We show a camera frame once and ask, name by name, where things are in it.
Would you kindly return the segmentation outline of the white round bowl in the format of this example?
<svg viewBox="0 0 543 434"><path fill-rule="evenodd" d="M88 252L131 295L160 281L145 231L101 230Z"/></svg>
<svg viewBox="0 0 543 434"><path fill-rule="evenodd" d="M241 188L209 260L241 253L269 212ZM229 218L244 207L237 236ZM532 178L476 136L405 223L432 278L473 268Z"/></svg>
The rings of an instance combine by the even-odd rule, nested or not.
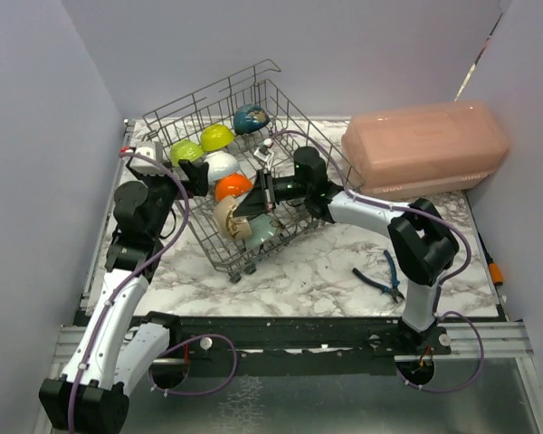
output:
<svg viewBox="0 0 543 434"><path fill-rule="evenodd" d="M245 175L234 173L220 179L214 190L215 200L219 203L228 196L240 196L253 189L252 181Z"/></svg>

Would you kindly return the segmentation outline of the celadon green bowl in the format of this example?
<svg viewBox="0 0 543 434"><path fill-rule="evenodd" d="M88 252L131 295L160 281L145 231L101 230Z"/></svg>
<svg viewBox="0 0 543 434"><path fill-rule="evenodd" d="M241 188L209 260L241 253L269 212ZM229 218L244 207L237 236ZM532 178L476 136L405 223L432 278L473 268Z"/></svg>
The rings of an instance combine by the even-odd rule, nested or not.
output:
<svg viewBox="0 0 543 434"><path fill-rule="evenodd" d="M249 220L252 235L244 241L247 250L253 250L284 229L283 223L272 214L261 214Z"/></svg>

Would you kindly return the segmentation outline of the beige patterned bowl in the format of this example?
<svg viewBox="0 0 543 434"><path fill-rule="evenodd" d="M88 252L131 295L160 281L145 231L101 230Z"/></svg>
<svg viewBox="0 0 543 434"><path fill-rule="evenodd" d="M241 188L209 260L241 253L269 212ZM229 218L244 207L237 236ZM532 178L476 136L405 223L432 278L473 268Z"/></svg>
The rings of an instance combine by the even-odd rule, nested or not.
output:
<svg viewBox="0 0 543 434"><path fill-rule="evenodd" d="M227 240L243 241L252 236L252 228L245 217L234 217L238 203L232 196L226 196L213 212L213 220L219 234Z"/></svg>

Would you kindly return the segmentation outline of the grey bowl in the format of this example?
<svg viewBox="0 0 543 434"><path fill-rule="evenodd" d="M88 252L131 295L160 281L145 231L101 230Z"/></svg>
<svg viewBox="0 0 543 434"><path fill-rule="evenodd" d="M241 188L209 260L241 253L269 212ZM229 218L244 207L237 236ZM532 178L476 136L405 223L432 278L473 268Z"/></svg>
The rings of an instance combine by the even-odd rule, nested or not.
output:
<svg viewBox="0 0 543 434"><path fill-rule="evenodd" d="M205 162L209 164L207 180L209 184L218 182L226 176L240 171L238 160L231 154L219 150L205 156Z"/></svg>

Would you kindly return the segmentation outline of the yellow-green bowl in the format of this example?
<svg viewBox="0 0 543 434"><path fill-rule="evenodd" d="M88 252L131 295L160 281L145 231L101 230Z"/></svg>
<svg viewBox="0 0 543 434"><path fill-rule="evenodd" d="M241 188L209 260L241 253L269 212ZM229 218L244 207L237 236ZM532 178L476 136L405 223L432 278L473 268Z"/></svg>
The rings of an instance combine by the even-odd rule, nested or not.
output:
<svg viewBox="0 0 543 434"><path fill-rule="evenodd" d="M214 152L230 145L234 140L232 130L223 124L206 127L200 135L200 145L205 152Z"/></svg>

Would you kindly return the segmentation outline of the dark brown bowl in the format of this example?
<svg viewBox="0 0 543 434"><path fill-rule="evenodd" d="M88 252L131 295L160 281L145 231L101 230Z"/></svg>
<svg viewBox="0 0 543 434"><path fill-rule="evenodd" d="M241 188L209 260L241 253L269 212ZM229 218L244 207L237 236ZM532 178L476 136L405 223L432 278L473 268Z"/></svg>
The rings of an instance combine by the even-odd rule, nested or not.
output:
<svg viewBox="0 0 543 434"><path fill-rule="evenodd" d="M236 135L251 134L269 122L269 115L258 104L245 104L233 114L233 129Z"/></svg>

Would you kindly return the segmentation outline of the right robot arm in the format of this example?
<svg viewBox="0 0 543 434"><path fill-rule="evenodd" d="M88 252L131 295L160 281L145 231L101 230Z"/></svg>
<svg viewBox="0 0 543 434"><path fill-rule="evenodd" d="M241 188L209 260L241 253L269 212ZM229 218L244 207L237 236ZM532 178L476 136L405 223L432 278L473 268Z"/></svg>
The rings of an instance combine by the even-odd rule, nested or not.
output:
<svg viewBox="0 0 543 434"><path fill-rule="evenodd" d="M313 146L298 148L292 160L294 174L290 176L274 177L259 170L253 189L233 215L253 217L272 211L281 202L301 199L317 220L357 226L387 237L408 279L397 342L407 353L422 351L436 324L441 277L459 251L446 222L425 199L391 203L353 195L329 180L327 162Z"/></svg>

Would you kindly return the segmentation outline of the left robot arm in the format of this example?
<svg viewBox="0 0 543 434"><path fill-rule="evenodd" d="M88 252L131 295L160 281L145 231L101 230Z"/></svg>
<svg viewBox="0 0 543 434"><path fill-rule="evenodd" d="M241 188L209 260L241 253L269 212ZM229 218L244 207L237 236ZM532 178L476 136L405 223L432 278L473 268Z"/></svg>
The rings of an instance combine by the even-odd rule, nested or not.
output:
<svg viewBox="0 0 543 434"><path fill-rule="evenodd" d="M178 229L189 219L191 198L209 191L207 163L187 160L179 180L169 165L154 163L146 174L127 164L134 180L117 187L113 195L116 229L107 252L99 300L81 341L62 373L46 379L39 400L57 430L70 433L118 433L125 424L130 395L159 355L168 357L181 348L182 335L175 318L152 315L141 331L124 340L131 319L169 245L161 233L176 201L184 211Z"/></svg>

